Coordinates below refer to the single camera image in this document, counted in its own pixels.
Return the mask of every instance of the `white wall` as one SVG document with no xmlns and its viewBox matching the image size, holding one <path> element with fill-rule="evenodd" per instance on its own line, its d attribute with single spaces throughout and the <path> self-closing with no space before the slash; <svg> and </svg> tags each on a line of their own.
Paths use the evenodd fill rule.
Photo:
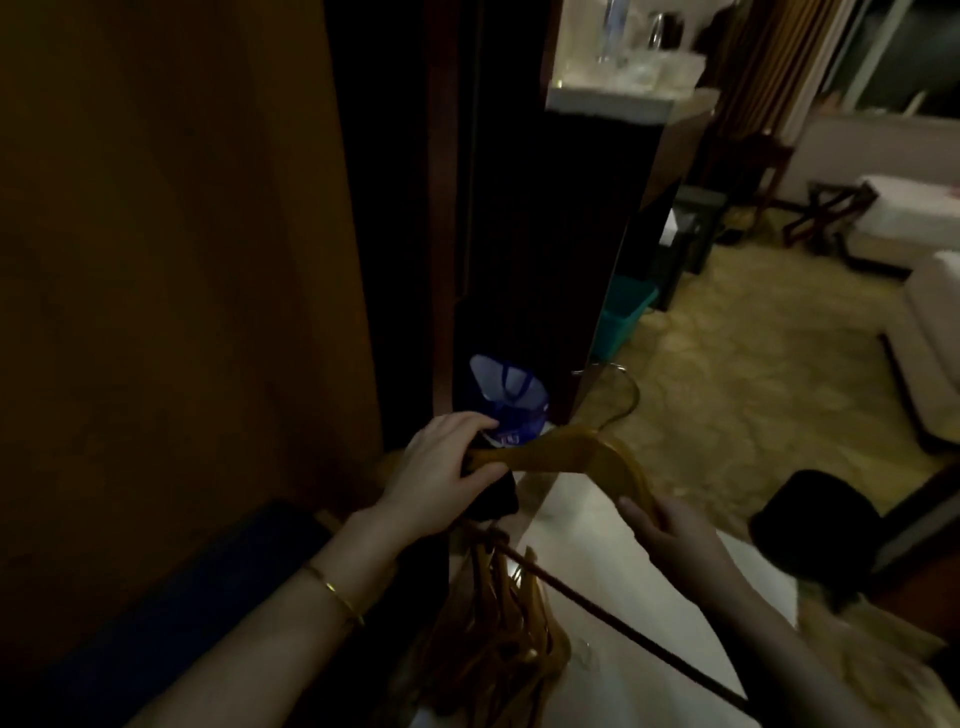
<svg viewBox="0 0 960 728">
<path fill-rule="evenodd" d="M 806 183 L 883 174 L 960 184 L 960 121 L 811 113 L 777 196 L 806 203 Z"/>
</svg>

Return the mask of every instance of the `blue fabric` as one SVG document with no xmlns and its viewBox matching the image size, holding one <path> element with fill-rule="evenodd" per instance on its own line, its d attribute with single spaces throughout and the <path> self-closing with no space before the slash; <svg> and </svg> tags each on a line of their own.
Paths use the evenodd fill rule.
<svg viewBox="0 0 960 728">
<path fill-rule="evenodd" d="M 309 513 L 270 503 L 53 666 L 44 703 L 64 724 L 124 725 L 328 539 Z"/>
</svg>

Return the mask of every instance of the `curtain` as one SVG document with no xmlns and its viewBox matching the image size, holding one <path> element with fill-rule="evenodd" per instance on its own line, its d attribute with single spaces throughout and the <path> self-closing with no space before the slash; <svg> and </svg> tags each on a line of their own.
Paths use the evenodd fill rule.
<svg viewBox="0 0 960 728">
<path fill-rule="evenodd" d="M 719 136 L 779 135 L 843 0 L 754 0 L 726 63 Z"/>
</svg>

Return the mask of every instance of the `wooden door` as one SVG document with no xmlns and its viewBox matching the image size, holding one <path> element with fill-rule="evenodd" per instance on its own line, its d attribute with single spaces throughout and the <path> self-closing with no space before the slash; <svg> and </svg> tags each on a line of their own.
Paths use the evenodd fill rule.
<svg viewBox="0 0 960 728">
<path fill-rule="evenodd" d="M 324 8 L 0 5 L 0 654 L 380 452 Z"/>
</svg>

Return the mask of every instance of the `bracelet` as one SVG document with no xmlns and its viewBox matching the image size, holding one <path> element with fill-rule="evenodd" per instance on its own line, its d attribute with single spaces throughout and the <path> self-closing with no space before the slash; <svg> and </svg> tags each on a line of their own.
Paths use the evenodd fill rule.
<svg viewBox="0 0 960 728">
<path fill-rule="evenodd" d="M 330 593 L 337 598 L 337 601 L 347 608 L 347 611 L 350 612 L 350 616 L 353 618 L 353 621 L 355 621 L 358 626 L 363 627 L 365 625 L 365 622 L 363 621 L 363 615 L 357 612 L 357 610 L 353 608 L 353 605 L 350 604 L 347 599 L 340 594 L 340 592 L 338 592 L 330 582 L 326 580 L 326 577 L 322 571 L 317 569 L 317 567 L 315 567 L 309 561 L 303 565 L 303 568 L 320 579 L 320 583 L 327 587 Z"/>
</svg>

